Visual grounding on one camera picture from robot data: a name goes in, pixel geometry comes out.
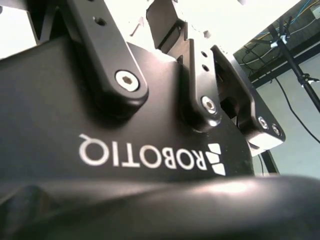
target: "bolt head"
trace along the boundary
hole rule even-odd
[[[118,71],[115,74],[116,82],[129,92],[134,92],[139,88],[139,81],[135,75],[128,71]]]
[[[281,136],[281,132],[275,124],[272,125],[272,129],[275,132],[275,134],[277,134],[278,136]]]
[[[203,96],[201,98],[201,103],[208,113],[215,114],[217,112],[215,103],[209,97]]]
[[[268,128],[269,128],[266,120],[265,120],[262,116],[258,117],[258,121],[259,121],[260,125],[261,125],[264,129],[268,129]]]

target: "robotiq logo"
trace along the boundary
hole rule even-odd
[[[164,165],[168,169],[176,170],[180,166],[184,170],[192,170],[198,168],[202,171],[208,171],[205,157],[202,151],[178,149],[176,152],[172,147],[164,147],[161,150],[152,145],[144,145],[139,149],[139,159],[134,159],[133,145],[126,143],[126,161],[119,160],[119,144],[116,141],[111,143],[109,147],[104,141],[91,138],[85,134],[80,134],[80,138],[84,140],[79,147],[79,155],[82,161],[90,166],[104,165],[112,154],[113,167],[122,168],[140,168],[141,164],[149,169],[157,169]],[[87,154],[87,147],[96,144],[102,149],[102,156],[99,159],[91,159]],[[225,176],[225,166],[220,163],[221,149],[218,143],[208,144],[209,150],[205,152],[205,156],[210,163],[214,173]],[[152,152],[153,157],[147,157],[147,152]]]

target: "metal plate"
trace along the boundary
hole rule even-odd
[[[134,45],[130,48],[150,94],[146,104],[124,122],[108,118],[94,105],[82,66],[67,37],[0,61],[0,193],[27,183],[46,183],[46,190],[50,186],[67,192],[99,182],[94,185],[94,191],[99,192],[111,187],[112,181],[127,181],[125,189],[113,185],[112,191],[130,192],[137,181],[162,184],[212,179],[221,174],[214,173],[206,157],[210,152],[208,144],[220,145],[221,155],[216,154],[214,159],[220,163],[214,164],[223,164],[227,176],[253,175],[248,144],[227,115],[223,113],[221,123],[209,133],[195,132],[181,120],[179,65],[164,62]],[[109,158],[104,164],[90,166],[80,158],[79,149],[84,142],[81,134],[108,146]],[[113,166],[116,161],[112,142],[117,142],[119,166]],[[140,167],[122,166],[128,161],[128,143],[133,160]],[[88,155],[101,158],[101,148],[92,146],[87,149]],[[202,151],[207,170],[199,169],[197,164],[186,170],[178,163],[177,169],[169,169],[163,156],[159,167],[148,168],[139,155],[143,146],[160,151],[172,148],[175,155],[185,149],[195,161],[192,150],[198,155]],[[154,152],[145,156],[150,164],[156,162]],[[191,160],[186,156],[181,161],[188,165]]]

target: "white wall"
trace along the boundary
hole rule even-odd
[[[320,54],[303,62],[300,67],[311,77],[320,78]],[[320,113],[298,83],[293,71],[283,73],[278,79],[288,95],[292,108],[309,130],[320,139]],[[320,96],[320,83],[313,83],[312,87]],[[277,82],[267,83],[257,90],[286,134],[285,143],[271,150],[280,173],[320,178],[320,144],[305,131],[290,112]],[[257,173],[261,172],[257,157],[254,158],[254,169]]]

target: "screw hole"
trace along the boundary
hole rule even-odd
[[[207,102],[206,105],[207,105],[207,107],[208,107],[209,109],[212,109],[212,108],[213,108],[213,105],[211,104],[211,102]]]
[[[208,55],[207,55],[204,51],[202,51],[201,53],[202,53],[202,55],[203,55],[205,58],[208,57]]]
[[[202,65],[202,67],[206,72],[209,72],[209,68],[206,65]]]
[[[126,84],[132,84],[132,80],[131,80],[131,78],[130,77],[127,77],[127,76],[124,76],[123,78],[122,78],[122,80],[126,83]]]
[[[105,26],[107,23],[105,20],[103,20],[101,17],[93,17],[93,20],[95,21],[96,24],[100,26]]]

